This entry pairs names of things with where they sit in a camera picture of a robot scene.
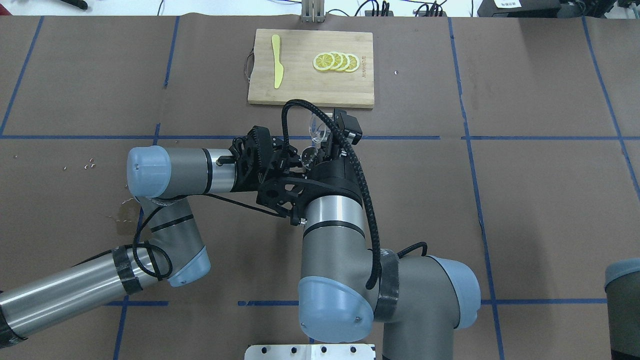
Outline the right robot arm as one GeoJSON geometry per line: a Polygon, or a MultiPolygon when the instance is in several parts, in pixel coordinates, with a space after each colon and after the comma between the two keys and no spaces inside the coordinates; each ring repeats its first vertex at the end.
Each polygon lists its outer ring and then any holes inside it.
{"type": "Polygon", "coordinates": [[[365,151],[361,202],[317,195],[302,235],[307,337],[382,356],[452,359],[454,330],[493,316],[498,357],[639,358],[639,173],[627,142],[462,136],[438,155],[365,151]]]}

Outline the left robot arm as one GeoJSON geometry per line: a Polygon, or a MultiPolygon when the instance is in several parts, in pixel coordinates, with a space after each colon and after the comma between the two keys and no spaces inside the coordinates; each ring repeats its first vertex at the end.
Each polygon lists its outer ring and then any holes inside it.
{"type": "MultiPolygon", "coordinates": [[[[1,140],[1,289],[130,244],[140,206],[126,182],[142,139],[1,140]]],[[[189,198],[211,270],[119,298],[1,350],[3,360],[242,359],[254,344],[306,342],[298,324],[302,229],[206,196],[189,198]]]]}

